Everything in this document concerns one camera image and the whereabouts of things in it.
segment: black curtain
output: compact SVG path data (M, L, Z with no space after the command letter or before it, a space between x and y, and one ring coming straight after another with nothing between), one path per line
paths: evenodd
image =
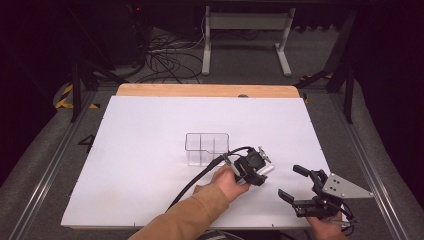
M47 1L0 8L0 184L56 113L53 97L70 73L56 23Z
M381 2L360 16L349 50L351 54L356 52L359 59L356 79L386 151L424 207L421 179L424 18L421 12L413 0Z

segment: robotic arm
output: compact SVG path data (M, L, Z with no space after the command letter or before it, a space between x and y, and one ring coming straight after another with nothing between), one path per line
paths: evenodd
M278 190L278 196L285 202L292 205L297 217L317 217L323 219L335 216L339 211L346 215L349 222L344 225L351 225L356 219L350 212L342 208L343 199L347 198L371 198L372 192L368 192L355 184L335 175L327 176L323 170L307 170L299 165L293 166L293 171L302 176L310 177L313 182L312 191L316 194L311 200L294 200L294 197Z

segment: metal stand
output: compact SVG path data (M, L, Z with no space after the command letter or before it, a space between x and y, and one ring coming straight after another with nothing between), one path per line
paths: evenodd
M205 12L205 48L203 51L202 74L208 75L211 59L211 29L261 29L284 30L280 43L275 44L275 49L280 60L284 76L291 76L291 70L284 54L287 37L293 22L295 9L288 13L279 14L251 14L251 13L215 13L206 6Z
M312 75L311 77L305 77L304 81L301 81L294 86L298 89L304 88L309 84L327 76L330 73L334 73L331 77L326 89L329 93L336 93L340 90L344 81L346 83L346 92L344 99L344 113L346 120L352 124L351 110L352 110L352 97L353 97L353 82L354 82L354 59L343 59L346 58L345 48L349 35L355 20L356 10L351 10L342 28L340 29L339 36L331 50L330 56L324 66L324 70Z

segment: wire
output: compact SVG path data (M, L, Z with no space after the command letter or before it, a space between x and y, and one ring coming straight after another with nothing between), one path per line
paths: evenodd
M241 147L241 148L237 148L234 149L232 151L229 151L226 156L231 156L234 153L241 151L241 150L250 150L252 149L252 147ZM220 155L219 157L215 158L214 160L212 160L208 166L206 166L205 169L203 169L203 171L201 171L199 174L197 174L196 177L194 177L184 188L183 190L181 190L181 192L177 195L177 197L174 199L174 201L172 201L171 205L169 205L167 211L174 206L177 202L180 201L180 199L184 196L184 194L191 188L191 186L193 186L200 178L202 178L204 175L206 175L206 173L210 172L214 167L218 166L218 164L220 164L222 161L225 160L224 155Z

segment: human hand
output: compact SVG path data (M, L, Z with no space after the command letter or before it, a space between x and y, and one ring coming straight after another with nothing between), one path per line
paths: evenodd
M233 169L225 164L213 174L211 183L217 185L230 202L249 190L250 184L238 185Z
M311 224L312 232L317 240L334 237L342 232L340 224L331 221L342 221L342 213L338 212L336 216L319 220L316 217L307 217L306 220Z

